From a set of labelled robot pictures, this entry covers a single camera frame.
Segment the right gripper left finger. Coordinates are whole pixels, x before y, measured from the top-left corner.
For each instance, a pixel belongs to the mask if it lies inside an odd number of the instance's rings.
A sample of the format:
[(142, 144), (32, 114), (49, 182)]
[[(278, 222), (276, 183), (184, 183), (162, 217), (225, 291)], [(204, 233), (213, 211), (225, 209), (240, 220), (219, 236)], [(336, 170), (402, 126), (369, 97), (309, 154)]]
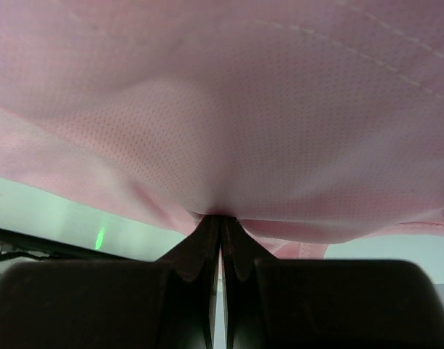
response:
[(211, 348), (219, 228), (142, 262), (0, 228), (0, 348)]

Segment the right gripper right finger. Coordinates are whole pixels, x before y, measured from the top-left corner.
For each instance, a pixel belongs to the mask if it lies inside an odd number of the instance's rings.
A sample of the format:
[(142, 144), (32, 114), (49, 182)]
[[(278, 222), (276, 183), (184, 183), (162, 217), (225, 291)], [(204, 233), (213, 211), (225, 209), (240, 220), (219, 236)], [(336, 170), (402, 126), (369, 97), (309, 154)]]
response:
[(402, 260), (279, 259), (221, 218), (229, 348), (444, 348), (431, 281)]

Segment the pink t shirt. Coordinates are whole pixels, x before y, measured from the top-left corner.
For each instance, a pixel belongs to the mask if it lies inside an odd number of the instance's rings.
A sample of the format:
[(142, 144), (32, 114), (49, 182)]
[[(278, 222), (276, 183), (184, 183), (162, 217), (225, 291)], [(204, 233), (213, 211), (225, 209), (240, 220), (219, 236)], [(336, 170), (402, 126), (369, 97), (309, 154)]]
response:
[(444, 236), (444, 1), (0, 1), (0, 177), (286, 258)]

